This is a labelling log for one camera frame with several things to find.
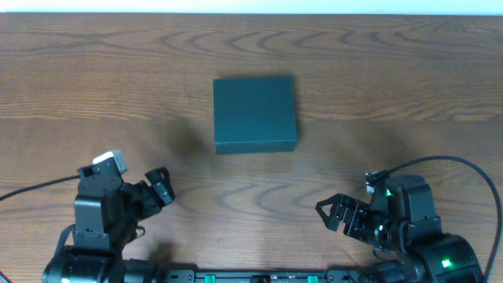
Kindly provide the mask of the dark green box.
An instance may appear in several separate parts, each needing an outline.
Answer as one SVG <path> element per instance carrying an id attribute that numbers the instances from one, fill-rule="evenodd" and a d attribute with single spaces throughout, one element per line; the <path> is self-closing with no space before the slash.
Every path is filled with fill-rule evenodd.
<path id="1" fill-rule="evenodd" d="M 213 80 L 217 154 L 290 152 L 298 143 L 291 76 Z"/>

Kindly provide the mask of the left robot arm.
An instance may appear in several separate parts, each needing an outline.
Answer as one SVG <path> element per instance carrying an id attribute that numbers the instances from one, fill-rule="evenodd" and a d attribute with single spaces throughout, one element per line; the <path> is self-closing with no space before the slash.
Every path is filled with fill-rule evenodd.
<path id="1" fill-rule="evenodd" d="M 113 158 L 78 170 L 75 223 L 61 232 L 44 282 L 162 282 L 164 272 L 144 260 L 123 258 L 145 229 L 139 222 L 175 199 L 169 171 L 159 167 L 131 184 Z"/>

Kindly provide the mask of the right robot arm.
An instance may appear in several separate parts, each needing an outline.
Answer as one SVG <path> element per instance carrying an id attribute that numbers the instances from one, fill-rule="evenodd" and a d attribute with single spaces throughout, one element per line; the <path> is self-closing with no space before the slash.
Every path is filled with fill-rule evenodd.
<path id="1" fill-rule="evenodd" d="M 419 175 L 368 174 L 369 203 L 348 195 L 317 202 L 316 211 L 332 231 L 395 253 L 358 272 L 360 282 L 481 282 L 483 273 L 472 246 L 445 233 L 431 187 Z"/>

